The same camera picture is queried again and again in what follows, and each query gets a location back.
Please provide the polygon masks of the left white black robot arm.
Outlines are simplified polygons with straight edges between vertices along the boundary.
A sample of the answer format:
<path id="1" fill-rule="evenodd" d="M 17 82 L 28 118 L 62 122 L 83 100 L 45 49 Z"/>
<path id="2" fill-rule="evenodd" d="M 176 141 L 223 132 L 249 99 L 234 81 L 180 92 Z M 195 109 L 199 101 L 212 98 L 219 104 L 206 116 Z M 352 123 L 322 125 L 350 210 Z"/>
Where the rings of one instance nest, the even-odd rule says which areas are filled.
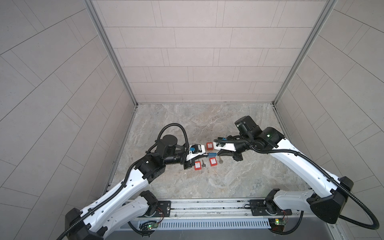
<path id="1" fill-rule="evenodd" d="M 66 214 L 65 230 L 58 238 L 104 240 L 129 221 L 151 216 L 158 199 L 144 188 L 163 174 L 167 165 L 180 164 L 186 170 L 208 156 L 204 145 L 189 144 L 182 125 L 166 125 L 154 145 L 129 167 L 119 184 L 82 210 L 74 208 Z"/>

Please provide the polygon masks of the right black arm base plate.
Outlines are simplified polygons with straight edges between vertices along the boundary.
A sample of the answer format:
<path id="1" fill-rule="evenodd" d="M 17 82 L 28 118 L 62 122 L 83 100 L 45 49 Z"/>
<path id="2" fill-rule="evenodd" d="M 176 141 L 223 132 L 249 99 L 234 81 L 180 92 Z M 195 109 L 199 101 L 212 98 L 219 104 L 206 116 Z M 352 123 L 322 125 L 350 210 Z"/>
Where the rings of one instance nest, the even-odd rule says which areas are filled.
<path id="1" fill-rule="evenodd" d="M 244 205 L 244 209 L 251 210 L 253 216 L 291 216 L 292 210 L 280 209 L 274 201 L 267 201 L 265 199 L 250 200 L 248 204 Z"/>

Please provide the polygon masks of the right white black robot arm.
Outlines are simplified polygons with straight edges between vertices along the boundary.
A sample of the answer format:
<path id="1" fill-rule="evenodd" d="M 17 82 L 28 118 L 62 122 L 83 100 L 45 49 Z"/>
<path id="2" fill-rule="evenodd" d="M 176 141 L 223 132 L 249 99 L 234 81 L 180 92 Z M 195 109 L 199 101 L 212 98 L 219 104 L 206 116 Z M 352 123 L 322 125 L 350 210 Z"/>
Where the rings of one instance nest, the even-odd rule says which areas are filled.
<path id="1" fill-rule="evenodd" d="M 214 148 L 219 151 L 219 156 L 231 156 L 239 162 L 243 159 L 242 154 L 249 150 L 268 154 L 285 164 L 310 186 L 310 190 L 302 192 L 273 189 L 265 199 L 268 213 L 273 215 L 278 209 L 298 210 L 313 213 L 328 224 L 335 224 L 342 219 L 365 229 L 379 229 L 377 217 L 351 192 L 354 186 L 351 179 L 339 178 L 328 172 L 294 147 L 278 130 L 272 127 L 262 130 L 250 116 L 240 118 L 235 125 L 239 135 L 214 140 Z M 348 200 L 354 201 L 372 223 L 365 224 L 343 216 L 341 212 Z"/>

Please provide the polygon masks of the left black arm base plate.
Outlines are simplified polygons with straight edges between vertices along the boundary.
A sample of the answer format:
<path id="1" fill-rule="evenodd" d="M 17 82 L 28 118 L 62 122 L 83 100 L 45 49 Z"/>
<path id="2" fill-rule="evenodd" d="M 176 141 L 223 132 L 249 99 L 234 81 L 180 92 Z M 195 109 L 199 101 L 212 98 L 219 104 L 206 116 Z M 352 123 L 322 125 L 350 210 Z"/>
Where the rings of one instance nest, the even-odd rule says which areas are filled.
<path id="1" fill-rule="evenodd" d="M 170 216 L 171 212 L 171 201 L 158 201 L 155 211 L 150 215 L 143 215 L 143 218 L 160 218 Z"/>

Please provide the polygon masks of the red padlock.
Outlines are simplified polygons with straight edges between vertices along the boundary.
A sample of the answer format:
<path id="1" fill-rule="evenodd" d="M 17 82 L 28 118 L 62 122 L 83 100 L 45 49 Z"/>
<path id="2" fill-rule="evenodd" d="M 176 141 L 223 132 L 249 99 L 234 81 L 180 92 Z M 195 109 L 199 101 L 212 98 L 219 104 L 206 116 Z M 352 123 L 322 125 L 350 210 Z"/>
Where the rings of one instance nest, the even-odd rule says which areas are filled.
<path id="1" fill-rule="evenodd" d="M 207 148 L 208 151 L 212 151 L 214 149 L 213 142 L 206 143 L 206 148 Z"/>
<path id="2" fill-rule="evenodd" d="M 218 165 L 218 161 L 216 158 L 209 158 L 209 161 L 210 161 L 211 167 Z"/>
<path id="3" fill-rule="evenodd" d="M 201 170 L 202 169 L 202 163 L 200 161 L 195 161 L 194 168 L 196 171 Z"/>

